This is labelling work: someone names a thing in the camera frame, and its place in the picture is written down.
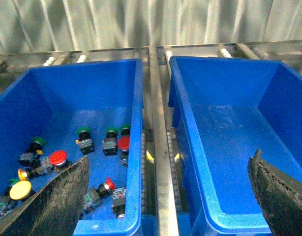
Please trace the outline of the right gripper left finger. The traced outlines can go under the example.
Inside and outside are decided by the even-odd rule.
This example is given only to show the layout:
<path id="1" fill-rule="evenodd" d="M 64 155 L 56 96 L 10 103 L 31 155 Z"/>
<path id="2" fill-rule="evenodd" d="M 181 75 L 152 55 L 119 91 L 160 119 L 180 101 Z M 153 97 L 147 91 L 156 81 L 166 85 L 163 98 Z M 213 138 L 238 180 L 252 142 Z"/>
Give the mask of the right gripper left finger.
<path id="1" fill-rule="evenodd" d="M 90 164 L 85 155 L 0 220 L 0 236 L 71 236 L 83 209 Z"/>

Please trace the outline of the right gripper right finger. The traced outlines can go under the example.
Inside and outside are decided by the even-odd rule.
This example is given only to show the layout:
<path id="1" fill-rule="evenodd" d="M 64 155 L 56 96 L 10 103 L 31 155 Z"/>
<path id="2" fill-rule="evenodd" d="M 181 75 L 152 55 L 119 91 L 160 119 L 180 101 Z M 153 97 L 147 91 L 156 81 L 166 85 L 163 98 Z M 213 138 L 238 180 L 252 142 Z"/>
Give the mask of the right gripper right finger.
<path id="1" fill-rule="evenodd" d="M 302 183 L 261 158 L 257 149 L 247 170 L 262 215 L 274 236 L 302 236 Z"/>

